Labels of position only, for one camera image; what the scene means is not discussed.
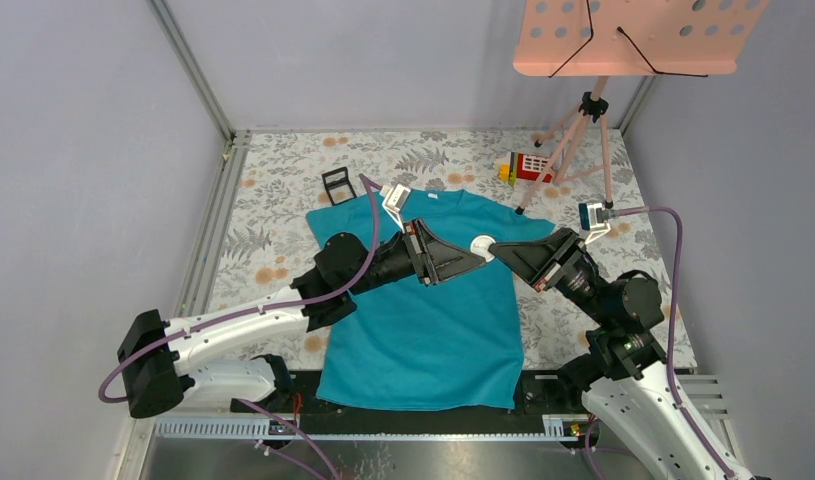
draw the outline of music stand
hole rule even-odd
[[[542,146],[572,121],[516,212],[524,212],[564,148],[552,183],[604,171],[605,206],[612,208],[605,115],[609,104],[602,98],[608,78],[733,73],[748,35],[768,4],[769,0],[527,0],[513,60],[516,71],[549,78],[597,76],[598,80],[580,103],[534,142],[535,147]],[[590,120],[601,127],[603,163],[567,176]]]

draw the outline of wire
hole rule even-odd
[[[695,74],[695,73],[674,73],[674,72],[664,72],[664,71],[662,71],[662,70],[658,70],[658,69],[654,68],[654,65],[652,65],[652,64],[651,64],[651,62],[649,62],[649,61],[648,61],[648,58],[646,58],[646,56],[645,56],[645,54],[643,53],[643,51],[642,51],[642,50],[640,50],[640,47],[638,47],[638,46],[637,46],[637,44],[634,42],[634,40],[631,38],[631,36],[630,36],[630,35],[628,35],[628,33],[627,33],[627,32],[625,32],[625,29],[624,29],[624,28],[622,28],[622,27],[616,27],[616,31],[617,31],[617,32],[619,32],[619,33],[621,33],[622,35],[624,35],[624,36],[625,36],[625,38],[627,38],[627,39],[628,39],[628,41],[629,41],[629,42],[631,42],[631,45],[633,45],[634,50],[636,50],[636,51],[637,51],[637,53],[639,53],[639,54],[640,54],[640,56],[641,56],[641,57],[643,57],[643,60],[645,60],[646,64],[648,64],[648,68],[650,68],[652,72],[654,72],[654,73],[656,73],[656,74],[658,74],[658,75],[675,75],[675,76],[678,76],[678,77],[698,77],[698,78],[705,78],[705,77],[709,77],[709,76],[710,76],[710,75],[698,75],[698,74]]]
[[[669,311],[668,345],[666,347],[666,381],[669,383],[669,392],[672,394],[672,399],[675,401],[675,405],[678,407],[678,410],[684,416],[684,419],[686,419],[690,429],[692,429],[696,437],[698,437],[699,441],[704,446],[704,449],[707,450],[707,453],[709,453],[711,457],[713,457],[713,460],[716,462],[719,468],[725,472],[725,476],[727,478],[733,478],[735,475],[734,471],[728,467],[728,464],[725,463],[725,460],[719,455],[719,452],[713,448],[713,445],[711,445],[704,432],[701,431],[701,428],[698,426],[698,423],[696,423],[689,410],[684,407],[684,400],[678,393],[677,383],[675,381],[675,314],[678,310],[678,279],[681,268],[681,249],[684,246],[684,222],[681,221],[681,216],[678,215],[678,212],[669,207],[627,208],[624,210],[615,210],[612,212],[611,216],[624,217],[627,215],[636,215],[648,212],[668,213],[675,220],[676,226],[677,240],[675,242],[675,261],[672,264],[672,299],[670,302]]]
[[[375,258],[375,250],[377,249],[378,237],[380,235],[380,220],[378,219],[378,205],[377,205],[377,201],[375,199],[375,196],[374,196],[374,194],[372,192],[372,188],[374,188],[372,184],[375,184],[375,183],[372,182],[371,180],[369,180],[368,177],[366,177],[365,175],[362,175],[362,174],[360,175],[360,181],[363,182],[363,187],[366,189],[366,196],[369,197],[369,202],[371,203],[371,207],[372,207],[372,243],[369,246],[369,253],[368,253],[368,255],[366,255],[366,259],[363,261],[363,264],[360,266],[360,270],[358,270],[357,273],[353,277],[351,277],[351,280],[349,280],[345,285],[339,287],[338,289],[336,289],[336,290],[334,290],[334,291],[332,291],[330,293],[320,295],[318,297],[307,298],[307,299],[303,299],[303,300],[294,300],[294,301],[291,301],[291,302],[275,303],[273,305],[266,305],[262,311],[260,311],[259,307],[251,307],[251,308],[247,308],[245,310],[239,310],[237,312],[228,313],[227,315],[222,315],[220,317],[216,317],[216,318],[214,318],[212,320],[209,320],[207,322],[198,324],[198,325],[192,327],[190,329],[190,332],[191,333],[198,333],[201,330],[213,327],[215,325],[227,322],[229,320],[233,320],[234,318],[239,318],[239,317],[242,317],[242,316],[245,316],[245,315],[250,315],[252,313],[260,313],[261,315],[263,315],[263,314],[265,314],[265,312],[267,312],[269,310],[277,310],[277,309],[281,309],[281,308],[298,307],[298,306],[303,306],[303,305],[312,305],[314,303],[325,302],[325,301],[328,301],[328,300],[330,300],[332,298],[336,298],[336,297],[342,295],[343,293],[347,292],[349,288],[353,287],[355,283],[360,281],[360,279],[363,277],[363,274],[366,273],[366,270],[369,269],[369,265],[372,264],[372,260]],[[157,348],[160,348],[163,345],[167,345],[167,344],[169,344],[169,343],[171,343],[171,342],[173,342],[173,341],[175,341],[175,340],[177,340],[179,338],[183,338],[184,336],[191,335],[191,333],[187,333],[185,330],[181,330],[181,331],[179,331],[177,333],[167,335],[167,336],[165,336],[165,337],[163,337],[163,338],[161,338],[159,340],[156,340],[154,342],[149,343],[148,345],[145,345],[144,347],[140,348],[139,350],[134,352],[129,357],[125,358],[124,361],[119,363],[113,369],[113,371],[110,372],[109,375],[107,375],[107,378],[105,378],[104,381],[101,382],[101,386],[98,388],[98,398],[104,403],[122,403],[122,402],[126,402],[127,401],[126,396],[124,396],[124,397],[110,397],[110,396],[107,396],[107,388],[110,386],[110,384],[113,382],[113,380],[115,380],[115,378],[117,376],[119,376],[121,374],[121,372],[123,372],[127,367],[132,365],[136,360],[139,360],[140,358],[147,355],[149,352],[151,352],[153,350],[156,350]]]
[[[295,392],[292,396],[292,421],[298,425],[298,414],[301,413],[301,407],[304,406],[304,401],[301,399],[301,394]]]
[[[548,78],[554,78],[554,76],[557,75],[557,72],[559,72],[561,68],[565,67],[567,63],[571,62],[572,59],[575,58],[575,56],[578,55],[578,53],[580,53],[581,50],[584,49],[584,47],[589,45],[589,43],[592,42],[593,38],[595,38],[595,30],[592,28],[592,10],[590,10],[590,0],[587,0],[587,19],[590,21],[590,38],[588,38],[583,45],[578,47],[578,49],[575,50],[575,53],[570,55],[565,62],[563,62],[559,67],[557,67],[557,70],[555,70],[554,73],[549,75]]]
[[[366,179],[366,181],[368,181],[369,185],[371,185],[372,188],[374,188],[377,191],[381,191],[381,189],[383,188],[383,187],[381,187],[381,185],[379,183],[373,182],[373,181],[369,180],[368,178]]]
[[[254,403],[254,402],[252,402],[250,400],[245,400],[244,398],[240,398],[238,400],[240,402],[242,402],[243,405],[250,408],[251,410],[254,410],[257,413],[260,413],[260,414],[263,414],[263,415],[269,417],[269,420],[274,420],[275,422],[278,422],[279,424],[281,424],[284,427],[292,430],[298,436],[303,438],[304,441],[307,442],[308,445],[310,445],[310,448],[312,448],[313,450],[316,451],[316,453],[319,455],[319,458],[321,458],[322,461],[325,462],[325,465],[328,466],[328,470],[330,470],[330,473],[331,473],[331,475],[333,475],[333,478],[339,480],[339,478],[340,478],[339,473],[336,471],[336,467],[333,466],[333,463],[331,463],[330,459],[327,458],[327,455],[325,455],[325,452],[323,452],[322,449],[319,448],[318,445],[316,445],[316,442],[314,442],[312,438],[310,438],[306,433],[301,431],[300,428],[298,428],[297,426],[295,426],[295,425],[287,422],[286,420],[278,417],[277,415],[273,414],[272,412],[269,412],[268,410],[260,407],[259,405],[257,405],[256,403]]]
[[[604,475],[601,474],[601,470],[595,465],[595,459],[592,455],[592,449],[590,448],[590,436],[592,435],[593,430],[595,430],[595,426],[601,423],[601,420],[595,420],[590,423],[590,426],[587,427],[587,434],[584,435],[584,455],[587,457],[587,463],[589,463],[590,468],[592,468],[593,473],[598,478],[598,480],[605,480]]]
[[[298,460],[297,458],[295,458],[295,457],[293,457],[291,455],[283,453],[280,450],[278,450],[276,448],[271,448],[271,447],[269,447],[267,445],[264,445],[263,449],[265,450],[266,455],[268,455],[270,453],[274,453],[278,457],[280,457],[280,458],[282,458],[282,459],[284,459],[284,460],[286,460],[288,462],[294,463],[295,465],[298,465],[299,467],[303,468],[304,470],[307,470],[308,472],[310,472],[311,475],[318,478],[319,480],[327,480],[327,478],[325,478],[324,475],[322,475],[321,473],[315,471],[313,469],[313,467],[307,465],[306,463],[302,462],[301,460]]]

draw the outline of gray wall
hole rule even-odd
[[[815,478],[815,0],[772,2],[736,74],[662,79],[627,143],[684,217],[681,310],[749,467]]]
[[[525,0],[169,4],[237,128],[549,125],[594,83],[516,73]],[[638,83],[610,80],[614,124]]]
[[[103,478],[98,384],[171,313],[221,144],[146,2],[0,1],[0,479]]]

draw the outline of floral tablecloth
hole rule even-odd
[[[313,266],[318,246],[304,215],[330,205],[321,174],[347,166],[358,195],[364,173],[379,183],[401,182],[422,190],[465,189],[504,205],[521,200],[530,182],[510,187],[500,181],[497,166],[511,151],[548,155],[555,141],[540,150],[535,133],[511,131],[263,133],[253,136],[239,191],[224,240],[210,298],[215,311],[262,297]],[[616,208],[642,205],[622,137],[610,131]],[[570,174],[601,162],[597,130],[588,131]],[[559,226],[579,229],[577,204],[604,196],[601,172],[564,183],[546,185],[526,215],[547,218]],[[605,278],[642,269],[659,282],[663,310],[668,313],[671,287],[648,217],[624,217],[614,230],[590,245],[589,251]],[[515,280],[525,351],[525,369],[557,368],[586,351],[584,331],[595,323],[556,291],[537,294]],[[272,353],[292,369],[320,369],[330,329],[284,335],[252,345],[229,358],[246,359]],[[655,329],[666,345],[666,322]],[[678,323],[676,366],[695,365],[687,333]]]

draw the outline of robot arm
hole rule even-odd
[[[159,415],[186,406],[226,405],[230,398],[262,400],[289,373],[280,357],[248,362],[221,361],[231,352],[286,333],[311,332],[333,325],[356,310],[351,295],[409,276],[436,285],[481,268],[483,257],[449,245],[431,233],[421,219],[404,224],[403,232],[375,250],[370,267],[347,292],[330,300],[300,305],[330,294],[361,269],[368,251],[357,237],[339,233],[315,255],[315,267],[277,292],[220,312],[163,321],[157,310],[134,320],[118,350],[119,362],[157,340],[173,338],[138,357],[122,370],[133,418]],[[209,328],[205,324],[215,323]]]
[[[598,324],[586,332],[589,353],[560,369],[558,378],[567,401],[580,399],[655,478],[755,478],[718,440],[677,379],[682,401],[673,400],[666,354],[651,333],[664,320],[657,281],[632,270],[608,282],[599,274],[586,244],[572,230],[561,228],[538,242],[489,247],[535,290],[556,288]],[[687,417],[732,476],[717,464]]]

